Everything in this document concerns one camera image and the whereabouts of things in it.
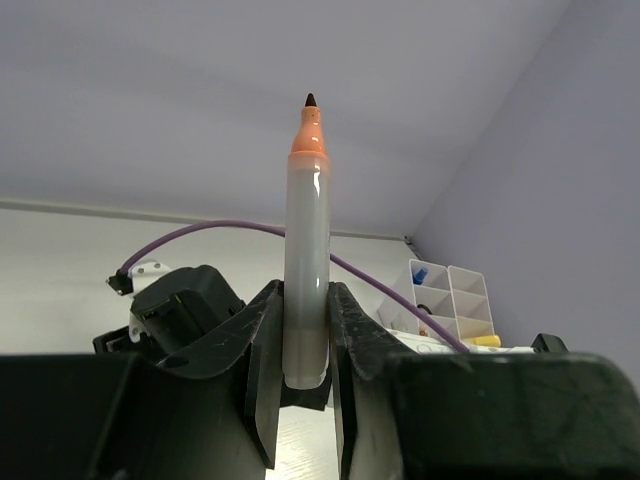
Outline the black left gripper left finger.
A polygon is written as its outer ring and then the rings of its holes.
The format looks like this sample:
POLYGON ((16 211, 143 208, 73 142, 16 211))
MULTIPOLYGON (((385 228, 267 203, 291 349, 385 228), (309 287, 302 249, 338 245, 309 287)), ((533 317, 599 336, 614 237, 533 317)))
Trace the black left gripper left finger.
POLYGON ((283 285, 158 364, 1 359, 5 479, 261 479, 275 464, 283 285))

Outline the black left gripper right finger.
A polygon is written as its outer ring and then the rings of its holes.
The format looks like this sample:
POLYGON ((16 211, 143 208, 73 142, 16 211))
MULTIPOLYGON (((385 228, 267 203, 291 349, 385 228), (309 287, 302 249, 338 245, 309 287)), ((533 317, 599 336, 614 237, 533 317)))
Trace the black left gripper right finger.
POLYGON ((343 479, 635 479, 639 400, 584 353, 421 355, 328 293, 343 479))

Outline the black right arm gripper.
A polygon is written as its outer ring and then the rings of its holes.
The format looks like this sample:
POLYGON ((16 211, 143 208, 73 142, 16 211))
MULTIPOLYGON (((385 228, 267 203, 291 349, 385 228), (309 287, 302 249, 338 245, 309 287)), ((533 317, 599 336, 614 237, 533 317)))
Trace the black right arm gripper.
POLYGON ((129 324, 93 339, 97 353, 171 355, 238 314, 246 303, 210 265, 170 271, 134 292, 120 273, 109 278, 133 294, 129 324))

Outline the yellow highlighter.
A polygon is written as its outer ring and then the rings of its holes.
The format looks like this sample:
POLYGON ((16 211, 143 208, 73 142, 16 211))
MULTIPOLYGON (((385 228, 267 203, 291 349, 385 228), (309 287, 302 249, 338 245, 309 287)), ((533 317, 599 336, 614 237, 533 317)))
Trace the yellow highlighter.
POLYGON ((498 335, 483 335, 476 337, 469 337, 463 340, 468 345, 482 346, 487 348, 500 348, 502 341, 498 335))

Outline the clear spray bottle blue cap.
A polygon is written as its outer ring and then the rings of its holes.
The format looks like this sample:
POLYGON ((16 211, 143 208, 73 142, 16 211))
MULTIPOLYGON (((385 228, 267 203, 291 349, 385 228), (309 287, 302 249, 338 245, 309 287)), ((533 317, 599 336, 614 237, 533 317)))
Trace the clear spray bottle blue cap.
POLYGON ((425 279, 429 274, 429 270, 426 267, 420 267, 412 274, 412 282, 414 285, 423 285, 425 279))

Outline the fat orange-tipped crayon pencil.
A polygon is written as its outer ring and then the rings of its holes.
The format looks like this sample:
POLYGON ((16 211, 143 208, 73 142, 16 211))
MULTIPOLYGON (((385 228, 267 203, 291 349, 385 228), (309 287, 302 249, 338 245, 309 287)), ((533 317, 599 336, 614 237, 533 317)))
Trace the fat orange-tipped crayon pencil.
POLYGON ((322 112, 308 94, 287 162, 282 370, 285 384, 311 390, 328 365, 331 161, 322 112))

